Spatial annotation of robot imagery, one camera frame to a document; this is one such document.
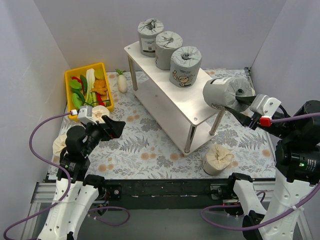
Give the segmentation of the grey roll with cartoon label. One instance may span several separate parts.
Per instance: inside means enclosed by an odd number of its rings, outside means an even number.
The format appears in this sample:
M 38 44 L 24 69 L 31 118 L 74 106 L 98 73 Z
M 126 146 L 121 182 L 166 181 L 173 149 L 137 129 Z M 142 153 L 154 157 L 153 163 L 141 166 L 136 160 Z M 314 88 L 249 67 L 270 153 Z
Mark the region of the grey roll with cartoon label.
M 161 70 L 170 70 L 172 54 L 183 46 L 182 37 L 172 31 L 164 31 L 155 39 L 155 65 Z

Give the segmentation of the grey roll with QR label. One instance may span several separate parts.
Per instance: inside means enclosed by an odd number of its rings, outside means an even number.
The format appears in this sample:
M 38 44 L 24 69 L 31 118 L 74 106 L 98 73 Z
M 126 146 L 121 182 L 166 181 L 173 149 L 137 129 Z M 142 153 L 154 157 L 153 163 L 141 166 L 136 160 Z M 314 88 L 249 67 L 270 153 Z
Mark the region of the grey roll with QR label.
M 151 58 L 155 57 L 156 37 L 163 31 L 164 24 L 157 18 L 149 18 L 139 23 L 137 32 L 141 54 Z

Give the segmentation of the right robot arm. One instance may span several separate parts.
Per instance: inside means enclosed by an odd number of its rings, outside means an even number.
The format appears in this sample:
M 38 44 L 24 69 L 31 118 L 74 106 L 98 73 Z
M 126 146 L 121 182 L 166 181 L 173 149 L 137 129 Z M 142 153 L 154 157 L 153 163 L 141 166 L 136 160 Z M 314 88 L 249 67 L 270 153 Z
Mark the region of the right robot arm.
M 247 240 L 290 240 L 302 206 L 320 185 L 320 103 L 309 100 L 290 116 L 274 97 L 238 96 L 253 115 L 231 113 L 244 127 L 260 128 L 278 137 L 275 148 L 275 185 L 268 209 L 254 191 L 249 175 L 233 173 L 227 195 L 238 199 L 244 213 L 241 232 Z

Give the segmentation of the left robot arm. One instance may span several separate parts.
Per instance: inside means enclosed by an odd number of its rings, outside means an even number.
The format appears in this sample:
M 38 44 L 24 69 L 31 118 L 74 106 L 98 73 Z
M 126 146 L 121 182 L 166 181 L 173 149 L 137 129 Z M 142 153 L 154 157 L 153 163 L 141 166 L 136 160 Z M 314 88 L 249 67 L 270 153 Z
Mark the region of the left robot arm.
M 75 240 L 95 200 L 106 196 L 104 178 L 87 174 L 89 155 L 100 142 L 121 137 L 126 123 L 102 116 L 102 123 L 71 127 L 60 154 L 53 208 L 48 212 L 39 240 Z

